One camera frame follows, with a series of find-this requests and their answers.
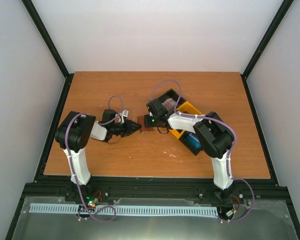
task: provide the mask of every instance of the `white wall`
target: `white wall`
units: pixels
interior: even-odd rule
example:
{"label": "white wall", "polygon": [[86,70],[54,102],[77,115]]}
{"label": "white wall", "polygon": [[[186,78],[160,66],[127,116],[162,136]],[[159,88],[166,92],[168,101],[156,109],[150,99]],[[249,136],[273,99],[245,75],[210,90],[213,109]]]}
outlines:
{"label": "white wall", "polygon": [[300,221],[300,0],[294,1],[248,78],[279,183]]}
{"label": "white wall", "polygon": [[21,0],[0,0],[0,240],[33,181],[63,81]]}
{"label": "white wall", "polygon": [[282,0],[33,0],[70,72],[243,72]]}

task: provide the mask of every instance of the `purple cable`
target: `purple cable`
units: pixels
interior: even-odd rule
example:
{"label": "purple cable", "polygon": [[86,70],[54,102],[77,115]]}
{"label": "purple cable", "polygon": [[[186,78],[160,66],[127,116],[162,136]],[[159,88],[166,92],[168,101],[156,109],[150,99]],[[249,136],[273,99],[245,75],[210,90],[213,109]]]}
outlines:
{"label": "purple cable", "polygon": [[178,115],[180,115],[180,116],[183,116],[183,117],[188,117],[188,118],[194,118],[194,119],[195,119],[195,118],[197,118],[197,119],[206,119],[206,120],[209,120],[209,121],[214,121],[214,122],[216,122],[216,123],[219,123],[219,124],[225,126],[225,127],[226,127],[227,129],[229,129],[230,132],[233,134],[233,138],[234,138],[233,145],[231,146],[231,148],[229,149],[229,151],[228,151],[227,154],[226,154],[226,161],[225,161],[226,174],[227,174],[227,176],[228,176],[230,179],[243,181],[243,182],[248,186],[248,188],[250,189],[251,194],[252,194],[252,203],[251,203],[251,207],[249,208],[249,210],[246,212],[245,215],[243,215],[242,217],[240,217],[240,218],[238,218],[238,219],[236,219],[236,220],[232,220],[231,222],[237,222],[237,221],[240,221],[240,220],[244,219],[244,218],[251,212],[251,210],[252,210],[252,207],[253,207],[253,205],[254,205],[254,203],[255,203],[255,194],[254,194],[254,191],[253,191],[252,187],[250,186],[250,184],[249,184],[245,179],[243,179],[243,178],[234,178],[234,177],[232,177],[232,175],[230,174],[230,168],[229,168],[230,156],[231,156],[231,153],[232,153],[232,151],[234,150],[235,146],[237,145],[237,135],[236,135],[235,131],[234,131],[228,124],[226,124],[225,122],[220,121],[220,120],[218,120],[218,119],[215,119],[215,118],[212,118],[212,117],[208,117],[208,116],[200,116],[200,115],[198,115],[198,116],[196,117],[196,115],[193,115],[193,114],[186,114],[186,113],[178,112],[178,111],[177,111],[177,105],[178,105],[178,103],[179,103],[179,101],[180,101],[180,99],[181,99],[181,96],[182,96],[182,87],[181,87],[180,83],[179,83],[177,80],[174,80],[174,79],[166,79],[166,80],[160,82],[160,83],[155,87],[155,89],[153,90],[153,92],[152,92],[152,94],[151,94],[151,97],[150,97],[150,100],[152,100],[152,99],[154,98],[154,95],[155,95],[155,92],[157,91],[157,89],[158,89],[162,84],[164,84],[164,83],[166,83],[166,82],[174,82],[174,83],[176,83],[176,84],[178,85],[178,87],[179,87],[179,90],[180,90],[179,97],[178,97],[178,99],[176,100],[175,105],[174,105],[174,112],[175,112],[176,114],[178,114]]}
{"label": "purple cable", "polygon": [[[110,107],[110,102],[111,102],[111,99],[113,98],[118,98],[120,99],[120,102],[121,102],[121,108],[120,108],[120,111],[119,113],[121,113],[123,110],[124,110],[124,101],[122,100],[122,97],[120,97],[119,95],[113,95],[112,97],[110,97],[109,101],[108,101],[108,108],[111,109]],[[112,118],[110,121],[107,121],[107,122],[104,122],[104,123],[99,123],[100,126],[104,126],[104,125],[107,125],[109,123],[112,123],[114,120],[116,120],[116,118],[119,117],[119,114],[116,114],[114,118]]]}
{"label": "purple cable", "polygon": [[[109,222],[112,222],[112,221],[115,219],[115,217],[116,217],[116,215],[117,215],[116,209],[115,209],[113,206],[104,206],[104,207],[100,208],[97,212],[95,212],[94,214],[91,214],[91,212],[89,211],[88,207],[87,207],[86,204],[85,204],[84,197],[82,196],[82,192],[81,192],[81,189],[80,189],[80,185],[79,185],[79,183],[78,183],[79,181],[78,181],[78,177],[77,177],[77,174],[76,174],[76,171],[75,171],[75,167],[74,167],[74,163],[73,163],[71,151],[70,151],[70,148],[69,148],[69,145],[68,145],[68,136],[69,136],[70,128],[71,128],[72,124],[74,123],[74,121],[75,121],[78,117],[80,117],[81,115],[85,115],[85,114],[84,114],[84,113],[78,113],[77,115],[75,115],[75,116],[71,119],[71,121],[70,121],[70,123],[69,123],[69,125],[68,125],[68,127],[66,128],[66,131],[65,131],[65,147],[66,147],[66,149],[67,149],[67,151],[68,151],[71,171],[72,171],[72,174],[74,175],[75,183],[76,183],[76,186],[77,186],[77,188],[78,188],[78,192],[79,192],[80,199],[81,199],[81,202],[82,202],[82,204],[83,204],[83,207],[84,207],[84,209],[86,210],[86,212],[90,215],[89,218],[93,218],[94,220],[96,220],[97,222],[100,222],[100,223],[109,223]],[[99,219],[97,219],[97,218],[94,217],[94,215],[98,214],[99,212],[101,212],[103,209],[106,209],[106,208],[110,208],[110,209],[112,209],[113,212],[114,212],[114,216],[113,216],[110,220],[108,220],[108,221],[103,221],[103,220],[99,220]]]}

